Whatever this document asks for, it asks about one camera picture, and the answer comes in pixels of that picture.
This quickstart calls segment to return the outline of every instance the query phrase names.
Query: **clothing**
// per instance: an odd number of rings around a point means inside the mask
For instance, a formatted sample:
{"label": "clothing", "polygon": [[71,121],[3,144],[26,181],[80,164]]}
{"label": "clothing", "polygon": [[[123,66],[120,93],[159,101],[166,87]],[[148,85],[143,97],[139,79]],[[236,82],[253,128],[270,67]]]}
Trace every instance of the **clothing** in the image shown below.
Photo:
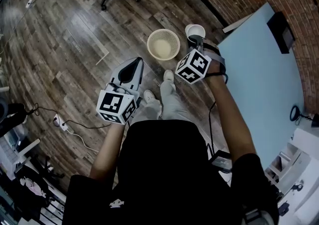
{"label": "clothing", "polygon": [[135,122],[117,169],[119,183],[114,190],[113,178],[100,183],[85,176],[71,177],[64,225],[135,221],[234,225],[241,224],[243,205],[265,210],[278,222],[275,194],[259,157],[239,158],[229,187],[209,164],[205,141],[189,121]]}
{"label": "clothing", "polygon": [[24,104],[9,104],[7,116],[11,114],[13,115],[5,118],[0,123],[0,137],[4,136],[12,128],[23,123],[25,117],[28,115],[24,108]]}
{"label": "clothing", "polygon": [[[162,119],[179,119],[192,121],[191,114],[184,108],[176,93],[175,84],[170,81],[164,81],[160,86],[160,95],[163,103]],[[144,120],[157,120],[161,114],[162,106],[159,100],[147,103],[147,105],[138,112],[132,124]]]}

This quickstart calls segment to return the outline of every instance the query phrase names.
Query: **round basket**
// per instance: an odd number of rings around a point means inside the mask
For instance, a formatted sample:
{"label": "round basket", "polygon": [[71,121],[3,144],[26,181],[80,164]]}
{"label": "round basket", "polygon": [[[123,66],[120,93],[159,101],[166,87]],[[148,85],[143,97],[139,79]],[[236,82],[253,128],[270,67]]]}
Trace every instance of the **round basket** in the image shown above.
{"label": "round basket", "polygon": [[158,60],[174,58],[180,49],[178,36],[168,29],[158,29],[148,38],[148,50]]}

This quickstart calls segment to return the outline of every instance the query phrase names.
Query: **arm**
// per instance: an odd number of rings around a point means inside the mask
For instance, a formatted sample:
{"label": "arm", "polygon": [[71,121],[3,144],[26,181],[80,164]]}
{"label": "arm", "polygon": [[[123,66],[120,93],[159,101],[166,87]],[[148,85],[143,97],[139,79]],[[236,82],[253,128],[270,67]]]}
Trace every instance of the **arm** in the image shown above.
{"label": "arm", "polygon": [[104,181],[109,177],[114,176],[117,159],[119,157],[124,125],[112,124],[104,143],[96,157],[90,172],[90,177]]}
{"label": "arm", "polygon": [[206,79],[216,100],[221,127],[233,163],[247,153],[256,153],[250,131],[241,116],[222,76]]}

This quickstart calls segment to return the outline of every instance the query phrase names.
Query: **gray pants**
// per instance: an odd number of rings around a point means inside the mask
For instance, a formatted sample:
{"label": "gray pants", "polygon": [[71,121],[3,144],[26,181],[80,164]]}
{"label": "gray pants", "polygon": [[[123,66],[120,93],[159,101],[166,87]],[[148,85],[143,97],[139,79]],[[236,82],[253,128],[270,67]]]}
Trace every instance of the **gray pants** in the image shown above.
{"label": "gray pants", "polygon": [[[170,81],[164,81],[160,86],[160,95],[163,102],[162,119],[179,119],[192,121],[192,116],[185,109],[176,93],[175,84]],[[159,100],[148,103],[133,118],[132,124],[143,120],[157,120],[161,114],[162,105]]]}

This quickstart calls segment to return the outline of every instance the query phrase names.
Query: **person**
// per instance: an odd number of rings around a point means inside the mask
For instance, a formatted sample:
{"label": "person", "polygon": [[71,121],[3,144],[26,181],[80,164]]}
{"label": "person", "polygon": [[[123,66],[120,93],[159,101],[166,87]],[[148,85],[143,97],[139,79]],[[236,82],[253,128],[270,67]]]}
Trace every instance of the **person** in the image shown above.
{"label": "person", "polygon": [[[208,72],[218,68],[211,63]],[[147,105],[134,116],[121,153],[125,126],[112,124],[90,176],[71,177],[63,224],[242,224],[249,209],[278,223],[276,196],[223,77],[205,80],[233,162],[231,187],[208,162],[205,140],[176,93],[173,72],[166,70],[162,120],[160,101],[146,90]],[[119,182],[112,190],[116,169]]]}
{"label": "person", "polygon": [[33,110],[27,112],[24,104],[7,104],[3,98],[0,98],[0,137],[4,136],[12,128],[24,123],[27,116],[32,114]]}

